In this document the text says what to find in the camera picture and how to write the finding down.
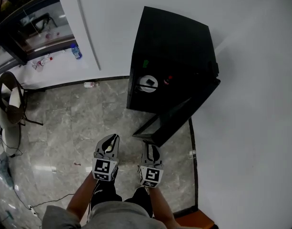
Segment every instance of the white wall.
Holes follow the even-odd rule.
[[[199,204],[221,229],[292,227],[292,0],[262,0],[216,49],[193,116]]]
[[[292,226],[292,0],[81,0],[102,70],[129,72],[143,6],[209,26],[221,85],[193,116],[199,204],[221,229]]]
[[[31,62],[27,65],[10,69],[23,87],[27,89],[38,89],[62,83],[99,79],[113,76],[129,75],[129,72],[117,71],[112,68],[99,71],[98,67],[89,64],[84,54],[80,60],[76,60],[70,49],[66,52],[55,52],[51,54],[53,60],[44,65],[42,72],[35,71]]]

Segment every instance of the water bottle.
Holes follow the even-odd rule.
[[[70,47],[71,47],[71,52],[74,54],[75,58],[81,59],[82,54],[79,50],[79,47],[75,43],[72,43]]]

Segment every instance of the person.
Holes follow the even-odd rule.
[[[179,229],[173,213],[158,188],[136,189],[122,201],[113,181],[95,180],[92,172],[72,197],[67,209],[47,206],[42,229]],[[80,221],[90,203],[88,223]]]

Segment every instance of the black baseboard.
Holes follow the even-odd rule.
[[[194,205],[198,208],[198,198],[199,198],[199,183],[198,183],[198,163],[197,163],[197,154],[195,148],[195,139],[194,139],[194,130],[192,126],[192,119],[189,118],[189,129],[191,137],[191,146],[192,146],[192,158],[193,158],[193,173],[194,173]]]
[[[103,82],[103,81],[112,81],[112,80],[122,80],[122,79],[128,79],[129,76],[114,76],[114,77],[106,77],[106,78],[99,78],[99,79],[89,79],[84,81],[77,81],[77,82],[69,82],[69,83],[62,83],[54,86],[47,86],[37,89],[38,91],[45,91],[53,88],[63,87],[63,86],[70,86],[70,85],[76,85],[76,84],[83,84],[85,82]]]

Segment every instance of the orange object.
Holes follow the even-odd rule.
[[[202,229],[210,229],[214,226],[214,222],[200,210],[189,215],[176,218],[175,220],[182,227],[198,227]]]

